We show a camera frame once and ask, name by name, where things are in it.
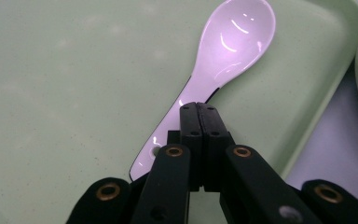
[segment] brass screw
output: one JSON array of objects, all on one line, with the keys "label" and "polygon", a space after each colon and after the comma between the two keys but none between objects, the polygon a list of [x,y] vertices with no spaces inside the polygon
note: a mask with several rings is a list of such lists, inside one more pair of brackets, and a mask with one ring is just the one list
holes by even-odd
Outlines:
[{"label": "brass screw", "polygon": [[179,147],[170,147],[165,150],[165,153],[170,157],[182,156],[183,150]]},{"label": "brass screw", "polygon": [[109,201],[116,198],[120,194],[120,187],[114,182],[110,182],[100,186],[97,190],[97,198],[101,201]]},{"label": "brass screw", "polygon": [[234,148],[234,154],[239,157],[246,158],[246,157],[250,157],[252,155],[252,152],[246,147],[236,147]]},{"label": "brass screw", "polygon": [[327,185],[319,185],[315,187],[315,193],[321,197],[322,199],[330,202],[330,203],[341,203],[344,198],[342,195],[336,190],[332,189]]}]

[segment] white spoon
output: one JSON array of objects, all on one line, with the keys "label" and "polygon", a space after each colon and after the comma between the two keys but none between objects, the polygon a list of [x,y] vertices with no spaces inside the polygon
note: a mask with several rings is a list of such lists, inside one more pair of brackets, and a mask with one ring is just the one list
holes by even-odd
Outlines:
[{"label": "white spoon", "polygon": [[264,54],[274,33],[275,15],[265,0],[227,0],[213,12],[202,33],[191,78],[135,159],[132,180],[150,171],[154,151],[167,144],[167,131],[180,129],[180,106],[205,103]]}]

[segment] tray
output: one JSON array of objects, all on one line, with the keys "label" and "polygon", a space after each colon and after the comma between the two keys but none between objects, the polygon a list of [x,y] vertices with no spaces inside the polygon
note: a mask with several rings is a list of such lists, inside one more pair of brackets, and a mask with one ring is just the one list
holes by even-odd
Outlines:
[{"label": "tray", "polygon": [[[269,0],[265,56],[210,101],[285,176],[358,42],[355,0]],[[63,223],[94,181],[129,180],[221,1],[0,1],[0,223]],[[217,194],[190,223],[224,223]]]}]

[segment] spoon bowl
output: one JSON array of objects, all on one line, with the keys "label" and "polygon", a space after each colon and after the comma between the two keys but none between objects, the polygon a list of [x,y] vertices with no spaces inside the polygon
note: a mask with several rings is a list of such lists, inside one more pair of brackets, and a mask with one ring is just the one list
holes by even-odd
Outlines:
[{"label": "spoon bowl", "polygon": [[227,0],[208,19],[193,73],[135,159],[130,176],[148,173],[155,153],[167,144],[168,130],[179,130],[179,108],[207,102],[214,92],[251,67],[265,53],[275,33],[275,15],[265,0]]}]

